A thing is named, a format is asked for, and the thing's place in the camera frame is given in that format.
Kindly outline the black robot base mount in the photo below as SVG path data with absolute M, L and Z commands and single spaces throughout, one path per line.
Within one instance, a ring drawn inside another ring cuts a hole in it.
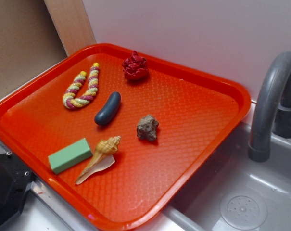
M 0 229 L 22 214 L 33 178 L 15 153 L 0 154 Z

